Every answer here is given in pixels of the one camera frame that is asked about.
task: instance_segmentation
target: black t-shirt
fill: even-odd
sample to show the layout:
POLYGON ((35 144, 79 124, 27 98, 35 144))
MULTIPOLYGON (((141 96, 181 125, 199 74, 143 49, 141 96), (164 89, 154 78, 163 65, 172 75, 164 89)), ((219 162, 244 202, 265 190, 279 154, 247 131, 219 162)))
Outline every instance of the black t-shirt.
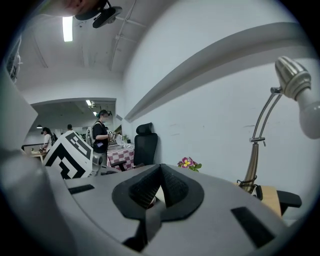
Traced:
POLYGON ((96 122, 92 127, 93 139, 95 140, 93 144, 93 150, 97 153, 105 153, 108 149, 108 139, 96 139, 97 135, 107 135, 107 128, 100 121, 96 122))

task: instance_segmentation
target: black hair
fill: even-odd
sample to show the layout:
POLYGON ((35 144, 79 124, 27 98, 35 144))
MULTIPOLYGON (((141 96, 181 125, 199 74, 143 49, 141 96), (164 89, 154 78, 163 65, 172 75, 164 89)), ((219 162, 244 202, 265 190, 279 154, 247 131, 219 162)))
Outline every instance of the black hair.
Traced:
POLYGON ((51 131, 50 131, 50 129, 48 127, 43 127, 42 133, 43 132, 46 132, 47 134, 51 134, 51 131))
POLYGON ((100 110, 100 112, 96 115, 97 118, 100 118, 101 117, 101 114, 104 116, 105 114, 107 114, 108 116, 110 116, 110 114, 105 110, 105 109, 102 109, 100 110))

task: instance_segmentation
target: chair headrest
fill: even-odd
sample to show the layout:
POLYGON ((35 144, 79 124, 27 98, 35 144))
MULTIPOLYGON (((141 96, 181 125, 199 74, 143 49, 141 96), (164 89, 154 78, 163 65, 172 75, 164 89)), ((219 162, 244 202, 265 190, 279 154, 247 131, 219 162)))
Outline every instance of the chair headrest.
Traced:
POLYGON ((139 135, 152 134, 151 127, 152 127, 152 122, 141 124, 136 128, 136 133, 139 135))

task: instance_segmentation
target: desk lamp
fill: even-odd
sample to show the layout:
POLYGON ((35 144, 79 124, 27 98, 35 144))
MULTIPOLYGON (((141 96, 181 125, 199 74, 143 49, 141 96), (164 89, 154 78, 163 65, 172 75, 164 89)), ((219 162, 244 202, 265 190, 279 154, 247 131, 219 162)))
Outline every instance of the desk lamp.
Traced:
POLYGON ((279 57, 276 60, 275 71, 280 82, 280 87, 272 87, 270 89, 271 95, 264 105, 255 124, 253 136, 249 139, 252 143, 249 166, 244 180, 239 184, 241 188, 249 193, 252 193, 256 187, 255 180, 257 178, 256 173, 259 155, 258 142, 263 142, 264 146, 266 146, 266 138, 262 137, 262 135, 270 113, 282 95, 298 102, 300 110, 299 121, 303 133, 310 139, 320 138, 320 96, 315 95, 311 90, 311 75, 309 72, 300 63, 286 56, 279 57), (274 98, 275 100, 264 118, 259 137, 256 137, 262 116, 274 98))

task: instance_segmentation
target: ceiling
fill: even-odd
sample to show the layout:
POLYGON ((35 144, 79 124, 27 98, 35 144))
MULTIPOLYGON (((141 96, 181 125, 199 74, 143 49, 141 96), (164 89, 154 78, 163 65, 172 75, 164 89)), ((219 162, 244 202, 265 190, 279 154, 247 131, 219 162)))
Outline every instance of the ceiling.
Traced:
POLYGON ((100 110, 112 111, 112 114, 114 114, 116 107, 114 101, 94 101, 94 104, 94 107, 89 107, 86 101, 80 100, 33 105, 32 107, 38 113, 39 117, 78 116, 81 114, 93 115, 93 112, 98 113, 100 110))
POLYGON ((139 40, 172 2, 174 0, 110 0, 112 5, 122 7, 120 19, 129 13, 128 22, 116 19, 96 29, 92 27, 93 19, 73 18, 72 42, 64 42, 61 17, 38 15, 29 21, 22 34, 21 68, 69 65, 123 73, 139 40))

